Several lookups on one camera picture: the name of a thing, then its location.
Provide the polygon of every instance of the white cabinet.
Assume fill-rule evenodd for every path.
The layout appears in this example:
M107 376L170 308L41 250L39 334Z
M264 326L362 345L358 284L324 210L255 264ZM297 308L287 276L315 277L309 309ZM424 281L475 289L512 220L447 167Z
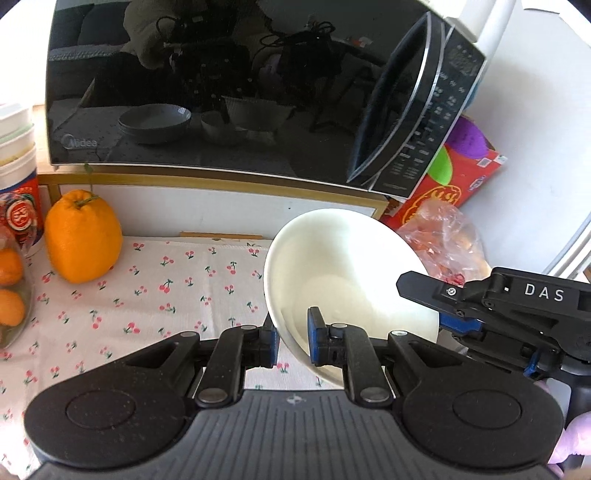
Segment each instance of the white cabinet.
M88 185L62 185L62 194ZM372 207L258 193L171 187L94 185L115 210L124 235L177 236L179 232L241 233L274 238L287 222L321 208L372 216Z

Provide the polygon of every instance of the plastic bag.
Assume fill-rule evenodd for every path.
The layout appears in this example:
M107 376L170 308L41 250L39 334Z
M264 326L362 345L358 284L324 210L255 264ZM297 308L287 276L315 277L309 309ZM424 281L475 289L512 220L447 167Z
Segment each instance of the plastic bag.
M417 253L430 276L463 286L491 274L472 222L450 203L428 199L397 230Z

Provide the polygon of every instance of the tablecloth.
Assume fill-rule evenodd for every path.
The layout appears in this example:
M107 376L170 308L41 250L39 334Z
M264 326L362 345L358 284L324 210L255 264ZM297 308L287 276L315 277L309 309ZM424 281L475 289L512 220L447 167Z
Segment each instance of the tablecloth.
M217 338L267 315L262 275L270 241L125 238L119 261L84 285L64 281L45 249L30 258L32 318L0 352L0 460L22 478L38 467L23 428L27 404L42 389L177 332ZM246 388L335 388L284 346L274 369L252 369Z

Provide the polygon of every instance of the black handle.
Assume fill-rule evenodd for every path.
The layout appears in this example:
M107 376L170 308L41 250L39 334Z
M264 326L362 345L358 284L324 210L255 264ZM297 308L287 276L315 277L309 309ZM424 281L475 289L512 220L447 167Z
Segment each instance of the black handle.
M365 116L357 130L349 164L347 182L365 183L385 168L402 149L421 121L443 59L445 39L444 22L431 12L424 14L396 46L378 79L365 110ZM392 90L417 52L423 58L414 89L404 112L383 143L371 151L372 137L378 130L384 115L389 114L388 100Z

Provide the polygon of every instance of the stacked plastic container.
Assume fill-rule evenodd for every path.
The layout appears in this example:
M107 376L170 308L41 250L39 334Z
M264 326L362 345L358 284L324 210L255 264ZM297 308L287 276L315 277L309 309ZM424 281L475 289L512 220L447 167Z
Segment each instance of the stacked plastic container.
M0 224L24 254L35 253L43 236L32 118L29 106L0 104Z

